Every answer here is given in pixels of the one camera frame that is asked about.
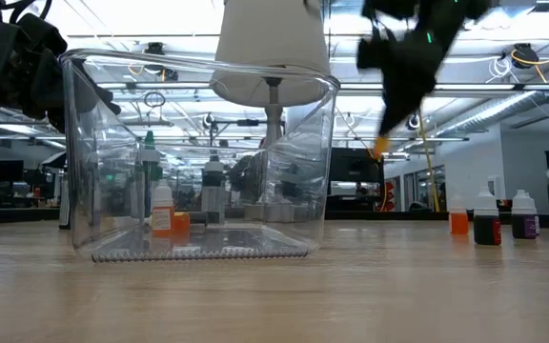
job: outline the white bottle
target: white bottle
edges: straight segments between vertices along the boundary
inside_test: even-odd
[[[171,232],[173,230],[173,191],[167,180],[161,179],[152,193],[152,231]]]

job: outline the wooden tabletop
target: wooden tabletop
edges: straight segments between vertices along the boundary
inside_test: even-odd
[[[92,264],[55,222],[0,225],[0,342],[549,342],[549,230],[327,222],[304,259]]]

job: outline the clear plastic container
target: clear plastic container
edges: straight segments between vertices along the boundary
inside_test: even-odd
[[[333,77],[101,50],[70,51],[62,65],[72,243],[80,255],[97,262],[293,257],[319,247],[339,88]],[[174,71],[176,76],[143,70]],[[219,147],[223,133],[213,141],[203,123],[180,109],[179,102],[201,92],[222,107],[231,105],[217,95],[221,87],[212,90],[217,82],[212,80],[222,73],[308,85],[314,92],[310,103],[297,106],[307,114],[267,149],[248,148],[242,138]],[[286,94],[280,93],[279,104],[286,103]],[[177,129],[148,128],[144,122],[131,128],[114,114],[110,99],[122,108],[121,117],[135,109],[141,120],[149,117],[161,124],[162,114],[154,120],[145,113],[149,109],[139,106],[156,102],[161,105],[152,109],[156,113],[165,108],[177,113]],[[293,107],[285,111],[298,112]],[[144,131],[151,130],[157,131],[154,141],[144,144]],[[169,137],[169,131],[182,137]],[[223,164],[221,183],[214,182],[219,179],[212,171],[205,172],[214,160]],[[173,190],[175,211],[190,214],[185,237],[152,235],[149,194],[160,178]],[[203,183],[208,185],[204,191]],[[203,194],[224,199],[224,218],[220,212],[201,211]]]

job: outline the ceiling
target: ceiling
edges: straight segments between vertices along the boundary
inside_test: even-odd
[[[40,12],[44,0],[37,0],[29,10]],[[357,40],[371,32],[371,24],[359,13],[363,0],[331,0],[324,4],[324,36],[331,56],[332,75],[343,85],[346,83],[380,82],[378,72],[360,73],[355,66]],[[515,82],[511,73],[495,77],[494,63],[502,51],[511,51],[515,43],[531,43],[543,59],[549,58],[549,6],[536,1],[500,1],[501,7],[491,10],[477,22],[468,22],[451,48],[437,80],[440,83],[484,84]],[[141,52],[149,42],[162,42],[168,55],[202,59],[214,59],[218,35],[223,17],[223,0],[58,0],[54,1],[48,20],[67,39],[70,49],[104,49]],[[403,34],[406,22],[390,17],[382,23]],[[542,68],[547,76],[549,64]],[[537,82],[535,69],[511,69],[520,81]],[[128,68],[92,68],[92,75],[98,75],[98,82],[153,81],[154,76],[143,73],[136,75]],[[122,106],[120,117],[126,122],[165,121],[171,125],[151,127],[156,135],[180,136],[199,135],[196,128],[202,128],[202,121],[210,113],[219,120],[243,118],[265,119],[264,110],[243,107],[219,99],[210,90],[167,91],[175,97],[178,107],[166,106],[155,111],[140,99],[144,93],[133,94],[116,91],[116,99]],[[436,94],[425,99],[422,111],[427,128],[445,125],[459,114],[488,100],[485,96],[447,96]],[[374,135],[383,102],[379,95],[343,92],[336,100],[336,107],[346,119],[335,122],[335,135],[348,136],[350,129],[360,135]],[[286,111],[288,116],[293,111]],[[530,116],[543,116],[543,111],[533,111]],[[147,126],[131,126],[137,135],[142,135]],[[230,126],[221,134],[229,136],[260,136],[265,126],[239,128]],[[400,128],[396,135],[416,135],[415,131]],[[256,146],[256,141],[240,142],[245,146]]]

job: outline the white wall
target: white wall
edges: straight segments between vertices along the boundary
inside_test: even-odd
[[[486,133],[468,136],[468,142],[442,144],[431,159],[432,167],[443,165],[446,169],[447,197],[450,199],[454,195],[460,195],[465,199],[465,206],[472,209],[480,187],[487,186],[491,176],[500,178],[502,197],[505,198],[506,194],[499,125],[489,128]],[[385,178],[426,169],[425,156],[412,156],[411,161],[385,166]]]
[[[535,199],[539,213],[549,213],[545,176],[549,131],[502,131],[501,138],[508,197],[512,198],[517,190],[525,190]]]
[[[36,169],[41,162],[60,152],[45,146],[28,146],[24,141],[12,141],[11,149],[0,147],[0,160],[23,160],[25,169]]]

